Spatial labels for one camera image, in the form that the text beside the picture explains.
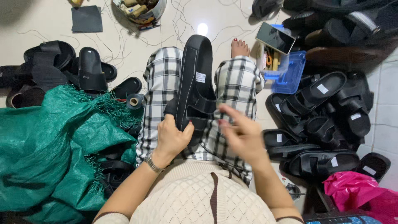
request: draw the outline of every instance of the woman's right hand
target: woman's right hand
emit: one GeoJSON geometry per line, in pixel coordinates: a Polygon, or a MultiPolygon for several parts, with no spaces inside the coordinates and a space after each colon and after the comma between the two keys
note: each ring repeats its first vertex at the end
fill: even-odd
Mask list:
{"type": "Polygon", "coordinates": [[[220,105],[219,111],[234,119],[233,126],[226,120],[219,120],[222,132],[232,151],[254,169],[270,165],[260,125],[226,104],[220,105]]]}

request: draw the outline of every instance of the blue plastic box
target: blue plastic box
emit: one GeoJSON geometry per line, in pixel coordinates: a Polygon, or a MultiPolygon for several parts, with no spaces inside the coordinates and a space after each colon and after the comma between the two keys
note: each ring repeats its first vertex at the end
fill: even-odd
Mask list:
{"type": "Polygon", "coordinates": [[[297,92],[305,66],[306,51],[290,52],[287,72],[274,81],[272,92],[293,94],[297,92]]]}

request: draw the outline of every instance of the plaid pants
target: plaid pants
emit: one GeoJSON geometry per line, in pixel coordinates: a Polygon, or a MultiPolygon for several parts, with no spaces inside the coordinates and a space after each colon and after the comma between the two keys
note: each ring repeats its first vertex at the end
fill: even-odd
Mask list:
{"type": "MultiPolygon", "coordinates": [[[[169,100],[177,96],[183,51],[176,47],[164,47],[153,53],[147,63],[144,79],[148,92],[144,99],[144,118],[136,145],[139,166],[158,140],[157,125],[164,119],[163,111],[169,100]]],[[[264,87],[264,78],[255,63],[246,56],[223,61],[214,78],[217,104],[225,103],[251,118],[256,118],[256,94],[264,87]]],[[[226,114],[216,110],[208,121],[201,143],[185,148],[175,159],[199,159],[215,161],[249,184],[252,167],[228,148],[218,126],[218,120],[232,123],[226,114]]]]}

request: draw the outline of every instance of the cream knit sweater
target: cream knit sweater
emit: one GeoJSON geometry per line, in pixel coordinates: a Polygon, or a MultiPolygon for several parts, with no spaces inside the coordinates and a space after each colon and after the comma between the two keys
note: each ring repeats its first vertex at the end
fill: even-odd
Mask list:
{"type": "Polygon", "coordinates": [[[278,222],[263,200],[237,176],[210,161],[184,160],[169,166],[155,181],[131,220],[119,213],[100,216],[94,224],[300,224],[278,222]]]}

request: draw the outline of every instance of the wrist watch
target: wrist watch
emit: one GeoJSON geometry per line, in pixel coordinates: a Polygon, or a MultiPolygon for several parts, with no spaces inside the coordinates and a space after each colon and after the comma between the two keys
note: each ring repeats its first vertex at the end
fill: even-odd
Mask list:
{"type": "Polygon", "coordinates": [[[157,166],[153,163],[153,161],[152,161],[152,152],[151,152],[149,155],[146,156],[146,158],[145,158],[144,161],[149,165],[149,167],[150,167],[153,171],[155,171],[155,173],[160,174],[160,173],[162,173],[162,172],[164,171],[164,169],[157,167],[157,166]]]}

